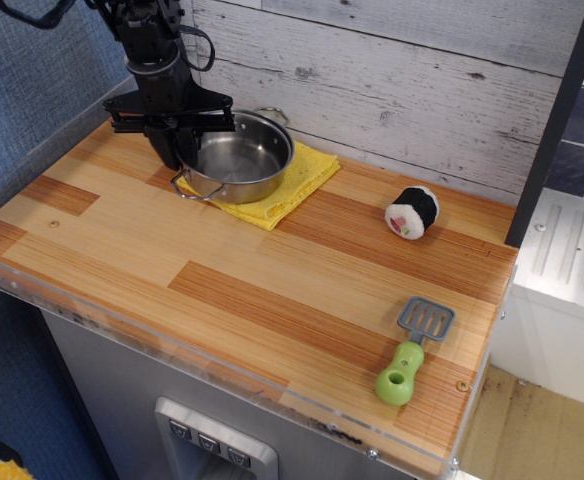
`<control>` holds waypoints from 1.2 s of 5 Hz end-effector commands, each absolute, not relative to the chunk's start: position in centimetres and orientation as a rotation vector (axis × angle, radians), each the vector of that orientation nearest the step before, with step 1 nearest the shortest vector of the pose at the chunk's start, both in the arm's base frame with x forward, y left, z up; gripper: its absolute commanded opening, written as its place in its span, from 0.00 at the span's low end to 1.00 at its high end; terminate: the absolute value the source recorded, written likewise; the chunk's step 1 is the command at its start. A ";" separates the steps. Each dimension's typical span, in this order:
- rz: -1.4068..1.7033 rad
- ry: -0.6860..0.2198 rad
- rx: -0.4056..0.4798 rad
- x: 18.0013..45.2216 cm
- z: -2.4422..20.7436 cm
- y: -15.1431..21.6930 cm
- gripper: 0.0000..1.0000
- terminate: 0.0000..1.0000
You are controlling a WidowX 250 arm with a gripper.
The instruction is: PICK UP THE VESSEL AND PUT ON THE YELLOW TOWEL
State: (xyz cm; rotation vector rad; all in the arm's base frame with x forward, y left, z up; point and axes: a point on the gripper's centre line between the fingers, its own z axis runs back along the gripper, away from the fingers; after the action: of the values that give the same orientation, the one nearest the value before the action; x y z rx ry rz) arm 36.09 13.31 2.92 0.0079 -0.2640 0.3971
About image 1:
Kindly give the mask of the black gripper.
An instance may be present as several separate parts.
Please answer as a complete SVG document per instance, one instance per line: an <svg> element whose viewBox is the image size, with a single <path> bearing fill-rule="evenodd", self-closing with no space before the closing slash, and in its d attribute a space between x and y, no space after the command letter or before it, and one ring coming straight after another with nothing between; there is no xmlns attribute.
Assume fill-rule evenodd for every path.
<svg viewBox="0 0 584 480"><path fill-rule="evenodd" d="M166 167L196 166L204 133L234 129L232 98L198 85L183 53L125 63L137 89L105 100L103 107L117 133L144 132Z"/></svg>

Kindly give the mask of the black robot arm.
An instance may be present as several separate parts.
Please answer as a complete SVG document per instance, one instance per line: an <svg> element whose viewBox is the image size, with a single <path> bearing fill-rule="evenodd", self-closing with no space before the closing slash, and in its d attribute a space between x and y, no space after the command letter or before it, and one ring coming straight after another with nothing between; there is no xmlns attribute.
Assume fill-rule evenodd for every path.
<svg viewBox="0 0 584 480"><path fill-rule="evenodd" d="M203 67L190 61L184 38L210 38L182 23L178 1L93 1L91 7L123 46L137 85L104 101L115 132L144 134L164 165L179 171L197 159L205 133L235 129L233 99L201 87L193 77L212 68L216 51L209 46Z"/></svg>

